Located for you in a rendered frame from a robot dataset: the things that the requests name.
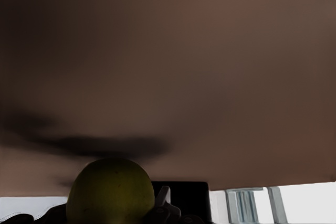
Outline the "green apple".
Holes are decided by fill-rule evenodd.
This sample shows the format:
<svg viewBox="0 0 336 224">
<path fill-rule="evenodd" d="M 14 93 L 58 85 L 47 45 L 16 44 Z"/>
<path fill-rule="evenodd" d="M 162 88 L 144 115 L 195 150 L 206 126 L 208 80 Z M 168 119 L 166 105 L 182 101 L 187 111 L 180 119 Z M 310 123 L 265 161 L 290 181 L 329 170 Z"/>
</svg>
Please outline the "green apple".
<svg viewBox="0 0 336 224">
<path fill-rule="evenodd" d="M 150 177 L 137 163 L 106 158 L 74 180 L 66 204 L 68 224 L 140 224 L 154 208 Z"/>
</svg>

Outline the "wide silver frame post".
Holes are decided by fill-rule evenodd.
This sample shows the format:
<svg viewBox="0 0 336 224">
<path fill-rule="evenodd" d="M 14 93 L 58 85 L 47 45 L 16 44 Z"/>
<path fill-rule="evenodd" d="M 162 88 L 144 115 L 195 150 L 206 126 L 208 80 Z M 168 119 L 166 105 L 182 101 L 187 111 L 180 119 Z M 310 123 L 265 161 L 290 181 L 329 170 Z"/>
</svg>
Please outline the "wide silver frame post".
<svg viewBox="0 0 336 224">
<path fill-rule="evenodd" d="M 228 220 L 231 224 L 259 224 L 255 202 L 255 191 L 262 187 L 225 190 Z"/>
</svg>

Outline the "narrow silver frame post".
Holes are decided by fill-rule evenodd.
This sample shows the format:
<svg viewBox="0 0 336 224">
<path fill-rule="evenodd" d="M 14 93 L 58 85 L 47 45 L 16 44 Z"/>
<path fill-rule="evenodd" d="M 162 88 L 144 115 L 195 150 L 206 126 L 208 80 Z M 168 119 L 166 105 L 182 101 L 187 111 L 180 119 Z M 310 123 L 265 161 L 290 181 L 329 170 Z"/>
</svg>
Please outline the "narrow silver frame post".
<svg viewBox="0 0 336 224">
<path fill-rule="evenodd" d="M 267 187 L 272 216 L 275 224 L 288 224 L 279 187 Z"/>
</svg>

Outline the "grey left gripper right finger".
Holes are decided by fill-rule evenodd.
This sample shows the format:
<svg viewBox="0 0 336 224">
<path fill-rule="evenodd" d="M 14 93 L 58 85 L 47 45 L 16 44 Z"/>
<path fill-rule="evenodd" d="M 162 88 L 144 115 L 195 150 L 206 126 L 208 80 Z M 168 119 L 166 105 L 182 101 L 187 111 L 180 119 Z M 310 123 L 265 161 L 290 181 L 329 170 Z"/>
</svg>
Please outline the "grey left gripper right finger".
<svg viewBox="0 0 336 224">
<path fill-rule="evenodd" d="M 179 224 L 181 210 L 171 204 L 171 189 L 163 186 L 155 198 L 154 208 L 146 217 L 146 224 Z"/>
</svg>

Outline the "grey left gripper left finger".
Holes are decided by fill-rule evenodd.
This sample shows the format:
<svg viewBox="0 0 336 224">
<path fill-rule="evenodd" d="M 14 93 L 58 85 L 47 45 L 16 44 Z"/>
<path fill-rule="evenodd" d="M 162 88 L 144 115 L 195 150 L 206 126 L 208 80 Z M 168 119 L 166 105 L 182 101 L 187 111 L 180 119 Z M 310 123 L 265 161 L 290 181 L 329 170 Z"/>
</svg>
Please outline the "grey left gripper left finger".
<svg viewBox="0 0 336 224">
<path fill-rule="evenodd" d="M 50 208 L 39 218 L 39 224 L 67 224 L 66 204 Z"/>
</svg>

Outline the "black block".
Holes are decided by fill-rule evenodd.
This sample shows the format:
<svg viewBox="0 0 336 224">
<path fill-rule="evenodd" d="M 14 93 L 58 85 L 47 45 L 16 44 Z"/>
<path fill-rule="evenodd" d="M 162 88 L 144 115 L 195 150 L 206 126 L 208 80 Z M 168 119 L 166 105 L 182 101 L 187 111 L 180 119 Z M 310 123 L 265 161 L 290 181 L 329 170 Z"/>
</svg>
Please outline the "black block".
<svg viewBox="0 0 336 224">
<path fill-rule="evenodd" d="M 163 186 L 171 190 L 171 204 L 182 215 L 197 215 L 205 223 L 212 222 L 209 186 L 207 182 L 152 181 L 155 196 Z"/>
</svg>

